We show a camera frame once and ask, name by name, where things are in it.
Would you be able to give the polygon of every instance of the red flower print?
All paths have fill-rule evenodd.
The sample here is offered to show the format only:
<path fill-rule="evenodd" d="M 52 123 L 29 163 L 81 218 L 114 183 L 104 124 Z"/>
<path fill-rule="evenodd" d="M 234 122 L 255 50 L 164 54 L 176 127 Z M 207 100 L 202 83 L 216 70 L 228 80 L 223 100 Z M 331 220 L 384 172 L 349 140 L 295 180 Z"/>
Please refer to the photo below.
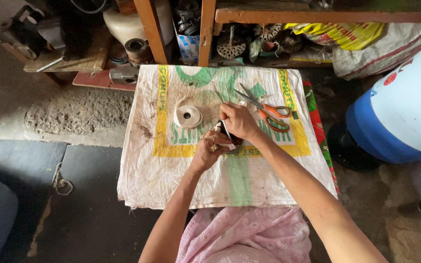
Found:
<path fill-rule="evenodd" d="M 389 77 L 387 77 L 387 79 L 384 81 L 383 85 L 389 85 L 391 84 L 395 79 L 396 79 L 397 73 L 394 72 L 393 74 L 389 75 Z"/>

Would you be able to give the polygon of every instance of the white plastic sack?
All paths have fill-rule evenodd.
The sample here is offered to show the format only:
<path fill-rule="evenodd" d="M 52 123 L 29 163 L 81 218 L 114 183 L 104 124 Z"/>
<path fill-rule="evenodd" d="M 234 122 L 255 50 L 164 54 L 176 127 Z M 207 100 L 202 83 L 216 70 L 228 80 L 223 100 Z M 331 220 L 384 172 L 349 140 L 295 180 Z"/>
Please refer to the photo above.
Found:
<path fill-rule="evenodd" d="M 287 133 L 269 129 L 258 112 L 253 117 L 337 196 L 310 123 L 298 70 L 143 65 L 123 147 L 118 199 L 133 208 L 164 209 L 191 163 L 199 138 L 217 123 L 219 104 L 241 100 L 233 91 L 234 87 L 240 89 L 240 82 L 255 97 L 267 93 L 264 103 L 292 109 L 291 116 L 282 119 L 290 126 Z M 174 105 L 184 95 L 182 105 L 197 107 L 203 116 L 203 122 L 193 129 L 179 128 L 173 122 Z M 245 141 L 237 155 L 219 157 L 204 172 L 190 208 L 293 205 L 296 202 L 269 163 Z"/>
<path fill-rule="evenodd" d="M 334 49 L 333 66 L 346 80 L 388 71 L 421 50 L 421 23 L 390 23 L 384 36 L 363 50 Z"/>

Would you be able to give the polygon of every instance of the scissors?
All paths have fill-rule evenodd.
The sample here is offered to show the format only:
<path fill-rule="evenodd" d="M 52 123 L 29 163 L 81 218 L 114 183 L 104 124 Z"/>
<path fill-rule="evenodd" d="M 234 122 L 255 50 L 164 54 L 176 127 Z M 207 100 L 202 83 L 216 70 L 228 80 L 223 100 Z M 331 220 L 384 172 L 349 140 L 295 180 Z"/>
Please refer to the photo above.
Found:
<path fill-rule="evenodd" d="M 280 122 L 276 119 L 274 119 L 271 115 L 269 115 L 266 111 L 270 111 L 274 114 L 276 114 L 278 117 L 281 118 L 288 118 L 290 116 L 290 109 L 285 107 L 285 106 L 270 106 L 267 104 L 261 104 L 259 103 L 254 97 L 253 95 L 251 95 L 251 93 L 245 88 L 245 86 L 243 86 L 243 84 L 241 84 L 241 87 L 245 90 L 245 92 L 248 94 L 248 96 L 246 96 L 245 94 L 237 91 L 236 89 L 233 89 L 236 93 L 240 94 L 240 96 L 242 96 L 245 100 L 247 100 L 248 102 L 250 102 L 251 104 L 253 104 L 254 106 L 256 106 L 256 108 L 258 109 L 259 114 L 264 118 L 264 122 L 266 123 L 266 125 L 277 131 L 277 132 L 288 132 L 290 127 L 288 124 Z M 280 114 L 277 110 L 284 110 L 287 112 L 287 114 Z M 280 129 L 278 127 L 273 126 L 269 121 L 276 123 L 278 125 L 280 125 L 283 129 Z"/>

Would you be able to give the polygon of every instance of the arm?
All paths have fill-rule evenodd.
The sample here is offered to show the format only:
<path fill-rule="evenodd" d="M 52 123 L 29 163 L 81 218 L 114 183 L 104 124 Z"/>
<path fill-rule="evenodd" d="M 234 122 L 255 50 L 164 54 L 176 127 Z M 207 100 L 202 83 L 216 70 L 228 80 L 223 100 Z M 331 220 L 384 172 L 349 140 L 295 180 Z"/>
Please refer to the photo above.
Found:
<path fill-rule="evenodd" d="M 145 243 L 139 263 L 176 261 L 186 215 L 197 182 L 202 173 L 217 161 L 219 155 L 229 150 L 227 147 L 220 147 L 212 151 L 211 147 L 214 143 L 231 143 L 231 140 L 215 131 L 209 131 L 201 137 L 190 167 L 184 173 L 178 188 L 165 206 Z"/>
<path fill-rule="evenodd" d="M 336 198 L 259 129 L 245 107 L 223 103 L 220 115 L 227 130 L 248 140 L 268 160 L 310 219 L 332 262 L 386 262 Z"/>

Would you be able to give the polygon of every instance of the orange scissors handle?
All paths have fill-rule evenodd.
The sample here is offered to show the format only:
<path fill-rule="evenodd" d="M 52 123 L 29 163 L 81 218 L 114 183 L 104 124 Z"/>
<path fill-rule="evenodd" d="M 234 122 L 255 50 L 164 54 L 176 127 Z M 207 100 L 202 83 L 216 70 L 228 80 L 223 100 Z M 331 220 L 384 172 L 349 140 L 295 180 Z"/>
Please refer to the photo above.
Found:
<path fill-rule="evenodd" d="M 268 111 L 273 112 L 274 114 L 276 114 L 278 117 L 281 117 L 281 118 L 288 118 L 290 116 L 290 109 L 285 107 L 285 106 L 274 107 L 274 106 L 264 104 L 264 108 Z M 287 112 L 287 114 L 285 114 L 285 115 L 281 114 L 277 110 L 284 110 L 285 112 Z"/>
<path fill-rule="evenodd" d="M 277 132 L 288 132 L 289 130 L 290 130 L 290 127 L 289 127 L 289 125 L 288 124 L 286 124 L 286 123 L 283 123 L 283 122 L 280 122 L 280 121 L 278 121 L 278 120 L 276 120 L 276 119 L 274 119 L 274 118 L 272 118 L 272 116 L 271 115 L 269 115 L 267 112 L 265 112 L 265 111 L 263 111 L 263 110 L 261 110 L 261 109 L 258 109 L 258 111 L 259 111 L 259 114 L 264 118 L 264 122 L 266 123 L 266 125 L 269 127 L 269 128 L 271 128 L 271 129 L 273 129 L 273 130 L 275 130 L 275 131 L 277 131 Z M 271 121 L 272 123 L 275 123 L 275 124 L 277 124 L 277 125 L 279 125 L 279 126 L 281 126 L 283 129 L 280 129 L 280 128 L 278 128 L 278 127 L 275 127 L 274 125 L 272 125 L 269 121 Z"/>

